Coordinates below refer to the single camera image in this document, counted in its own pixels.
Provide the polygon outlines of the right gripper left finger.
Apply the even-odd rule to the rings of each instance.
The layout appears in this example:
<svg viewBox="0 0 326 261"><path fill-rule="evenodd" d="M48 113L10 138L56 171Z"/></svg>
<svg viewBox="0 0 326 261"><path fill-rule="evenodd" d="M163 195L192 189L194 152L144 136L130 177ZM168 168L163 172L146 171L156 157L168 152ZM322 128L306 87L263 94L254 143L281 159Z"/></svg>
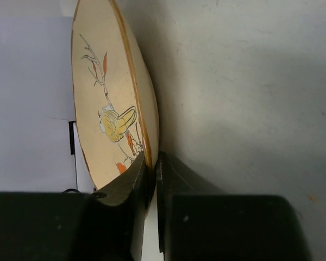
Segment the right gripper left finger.
<svg viewBox="0 0 326 261"><path fill-rule="evenodd" d="M141 260L143 153L92 194L0 192L0 260Z"/></svg>

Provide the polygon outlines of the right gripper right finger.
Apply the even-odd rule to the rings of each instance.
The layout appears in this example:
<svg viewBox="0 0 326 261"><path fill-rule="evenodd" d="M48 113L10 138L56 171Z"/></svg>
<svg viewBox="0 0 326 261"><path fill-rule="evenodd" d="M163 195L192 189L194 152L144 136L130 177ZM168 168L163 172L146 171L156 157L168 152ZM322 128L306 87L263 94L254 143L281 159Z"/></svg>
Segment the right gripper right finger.
<svg viewBox="0 0 326 261"><path fill-rule="evenodd" d="M156 164L156 189L164 260L311 260L284 197L226 194L165 152Z"/></svg>

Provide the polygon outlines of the cream bird-painted round plate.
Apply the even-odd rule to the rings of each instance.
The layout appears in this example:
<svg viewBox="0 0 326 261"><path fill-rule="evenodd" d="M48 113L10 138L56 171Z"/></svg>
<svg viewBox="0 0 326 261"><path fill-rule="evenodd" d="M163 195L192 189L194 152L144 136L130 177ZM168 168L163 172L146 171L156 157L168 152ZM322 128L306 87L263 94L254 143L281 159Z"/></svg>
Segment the cream bird-painted round plate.
<svg viewBox="0 0 326 261"><path fill-rule="evenodd" d="M71 34L78 137L97 189L159 150L155 92L136 37L115 1L79 1Z"/></svg>

